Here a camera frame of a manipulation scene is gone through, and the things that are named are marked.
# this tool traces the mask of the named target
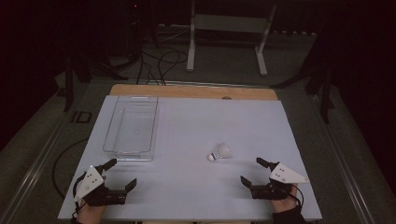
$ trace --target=dark background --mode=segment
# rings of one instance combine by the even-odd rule
[[[114,44],[114,35],[109,34],[118,34],[123,40],[134,38],[134,34],[125,31],[120,1],[112,2],[113,7],[106,5],[106,1],[95,1],[96,13],[102,13],[105,18],[102,21],[94,17],[89,1],[1,3],[0,148],[58,90],[53,78],[64,70],[70,34],[78,34],[74,43],[88,54],[94,51],[121,54],[121,47]],[[236,0],[198,2],[197,10],[217,14],[260,16],[265,8],[265,4],[251,0],[243,1],[242,7]],[[190,23],[189,1],[156,3],[155,22]],[[396,173],[393,165],[396,159],[395,9],[393,2],[384,1],[286,1],[279,5],[272,26],[272,31],[287,31],[289,35],[294,31],[319,34],[305,65],[332,62],[332,84],[339,87],[393,190],[396,189],[393,178]],[[130,20],[136,19],[133,16],[147,16],[145,11],[125,12],[134,14]],[[98,23],[106,26],[108,32],[99,34]]]

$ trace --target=human hand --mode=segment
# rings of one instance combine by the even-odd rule
[[[99,224],[102,220],[105,206],[89,206],[81,200],[81,209],[78,211],[77,221],[82,224]]]
[[[291,187],[291,195],[294,197],[297,194],[297,184],[293,184]],[[275,213],[281,213],[293,209],[297,206],[296,200],[288,196],[286,199],[282,200],[271,200],[271,205],[274,207]]]

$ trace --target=gray carpet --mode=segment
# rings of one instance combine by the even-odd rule
[[[270,35],[264,50],[268,77],[259,76],[251,43],[213,47],[213,43],[202,40],[196,50],[194,71],[187,72],[186,63],[180,63],[169,70],[164,78],[168,85],[204,83],[267,87],[296,75],[314,40],[314,36]],[[161,46],[187,52],[188,42],[185,37],[180,36],[174,42],[162,42]],[[144,51],[161,57],[169,49],[152,49],[152,44],[147,43]],[[168,56],[163,59],[177,59],[176,54]],[[113,58],[112,62],[119,63],[121,59]],[[148,65],[143,67],[139,83],[145,84],[149,77],[150,84],[156,84],[153,77],[159,81],[158,60],[145,55],[144,62]],[[162,63],[162,70],[166,71],[171,65]],[[139,63],[121,71],[121,75],[130,78],[123,83],[135,83],[138,71]],[[90,136],[105,96],[113,84],[120,83],[104,77],[97,71],[92,72],[94,79],[91,84],[77,87],[81,91],[77,91],[77,100],[71,113],[63,112],[64,98],[53,96],[1,152],[0,209],[7,212],[2,214],[3,217],[7,217],[5,215],[12,212],[7,208],[13,204],[16,213],[8,219],[12,220],[12,223],[66,223],[57,219],[63,199],[52,185],[52,170],[55,171],[59,189],[65,192],[86,144],[84,139]],[[396,223],[395,198],[380,174],[339,92],[332,88],[334,108],[329,114],[330,125],[326,125],[318,117],[316,97],[304,93],[305,84],[306,79],[285,90],[276,90],[276,93],[287,112],[323,215],[323,219],[318,223],[363,223],[364,217],[353,203],[353,198],[356,197],[351,197],[351,191],[358,191],[369,209],[372,219],[366,223]],[[74,111],[91,112],[91,122],[71,123]],[[66,122],[63,123],[62,129],[59,129],[61,131],[56,132],[57,125],[62,120]],[[70,149],[62,155],[54,168],[54,162],[68,147]],[[29,174],[35,159],[44,159],[43,154],[40,154],[43,148],[48,148],[50,153],[41,164],[42,173],[35,174],[39,177],[38,180],[33,181],[33,188],[26,190],[23,194],[25,197],[20,198],[16,195],[18,187],[25,175]],[[342,155],[342,161],[347,164],[347,168],[339,165],[339,155]],[[353,177],[352,187],[350,179],[346,180],[348,175]]]

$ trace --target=transparent plastic container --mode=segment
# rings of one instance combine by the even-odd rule
[[[120,96],[107,130],[104,152],[118,161],[154,159],[158,97]]]

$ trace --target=floor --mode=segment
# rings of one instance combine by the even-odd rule
[[[138,84],[157,85],[161,84],[160,74],[164,74],[166,85],[268,88],[298,73],[316,38],[314,35],[271,34],[264,49],[268,76],[261,77],[254,42],[222,38],[219,43],[202,33],[198,38],[194,71],[187,72],[184,60],[188,35],[182,33],[184,28],[163,29],[171,30],[159,35],[159,49],[147,42],[143,48],[144,63],[140,60],[119,71],[128,80],[117,81],[92,69],[91,83],[75,81],[76,99],[69,113],[63,112],[64,98],[52,96],[1,151],[1,223],[67,223],[57,219],[62,195],[70,185],[112,85],[135,84],[139,74]],[[111,59],[114,64],[125,61],[120,57]],[[57,80],[62,87],[63,74]],[[320,96],[304,92],[307,81],[303,79],[276,90],[276,94],[285,107],[312,180],[323,215],[318,223],[396,223],[394,195],[337,88],[332,87],[330,124],[326,124],[318,114]],[[92,113],[92,120],[73,122],[75,111]]]

